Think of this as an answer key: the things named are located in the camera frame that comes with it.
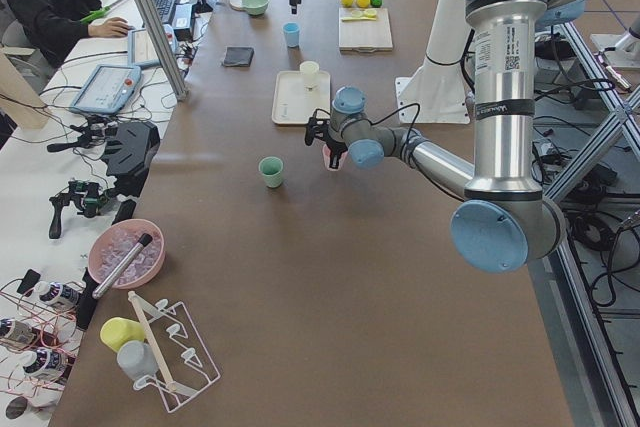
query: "brown table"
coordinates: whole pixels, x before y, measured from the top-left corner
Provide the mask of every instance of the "brown table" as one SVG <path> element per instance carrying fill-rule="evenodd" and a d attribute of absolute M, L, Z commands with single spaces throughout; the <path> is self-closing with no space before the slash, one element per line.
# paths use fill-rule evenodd
<path fill-rule="evenodd" d="M 137 292 L 187 304 L 222 379 L 172 415 L 152 389 L 134 393 L 97 338 L 109 317 L 133 317 L 111 291 L 53 427 L 572 424 L 526 269 L 467 265 L 449 238 L 456 202 L 399 161 L 330 173 L 302 128 L 271 121 L 277 72 L 304 59 L 334 92 L 363 89 L 372 118 L 393 110 L 394 78 L 422 63 L 436 2 L 385 0 L 395 48 L 372 55 L 339 53 L 338 0 L 304 0 L 297 17 L 288 0 L 261 18 L 218 8 L 136 215 L 168 245 Z M 299 50 L 281 34 L 292 19 Z M 250 68 L 220 65 L 231 45 L 255 47 Z M 423 132 L 471 159 L 470 126 Z M 258 176 L 264 155 L 284 159 L 277 190 Z"/>

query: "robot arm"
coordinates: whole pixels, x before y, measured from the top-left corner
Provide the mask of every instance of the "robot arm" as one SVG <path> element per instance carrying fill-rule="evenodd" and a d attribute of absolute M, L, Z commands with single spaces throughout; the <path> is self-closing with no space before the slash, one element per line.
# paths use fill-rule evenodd
<path fill-rule="evenodd" d="M 365 97 L 338 91 L 324 132 L 309 138 L 341 143 L 360 167 L 395 156 L 466 201 L 451 221 L 454 244 L 472 265 L 490 272 L 516 269 L 551 253 L 565 232 L 560 209 L 531 177 L 534 33 L 573 20 L 585 0 L 466 0 L 475 29 L 475 165 L 415 131 L 373 126 Z"/>

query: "white bottle cap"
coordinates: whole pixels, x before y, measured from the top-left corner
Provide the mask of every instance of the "white bottle cap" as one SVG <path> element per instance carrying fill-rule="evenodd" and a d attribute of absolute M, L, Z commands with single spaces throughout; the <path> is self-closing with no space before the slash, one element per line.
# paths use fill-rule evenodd
<path fill-rule="evenodd" d="M 36 360 L 38 360 L 38 354 L 36 354 L 33 350 L 28 350 L 18 356 L 18 365 L 27 367 L 33 364 Z"/>
<path fill-rule="evenodd" d="M 49 284 L 49 282 L 45 282 L 45 281 L 41 280 L 33 288 L 33 291 L 38 295 L 44 295 L 47 292 L 49 292 L 50 288 L 51 288 L 51 285 Z"/>

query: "blue cup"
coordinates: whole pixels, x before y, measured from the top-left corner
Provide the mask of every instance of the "blue cup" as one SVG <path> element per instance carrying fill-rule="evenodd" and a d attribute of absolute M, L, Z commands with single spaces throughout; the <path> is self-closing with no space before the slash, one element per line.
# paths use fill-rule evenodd
<path fill-rule="evenodd" d="M 289 22 L 282 27 L 284 41 L 287 47 L 298 47 L 300 45 L 300 26 L 295 22 Z"/>

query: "white cup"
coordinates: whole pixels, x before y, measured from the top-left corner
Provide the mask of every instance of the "white cup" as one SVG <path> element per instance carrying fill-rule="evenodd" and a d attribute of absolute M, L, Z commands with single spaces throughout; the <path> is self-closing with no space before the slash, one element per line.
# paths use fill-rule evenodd
<path fill-rule="evenodd" d="M 302 85 L 305 89 L 313 90 L 318 85 L 318 72 L 320 66 L 313 60 L 306 60 L 300 64 L 300 73 L 302 74 Z"/>

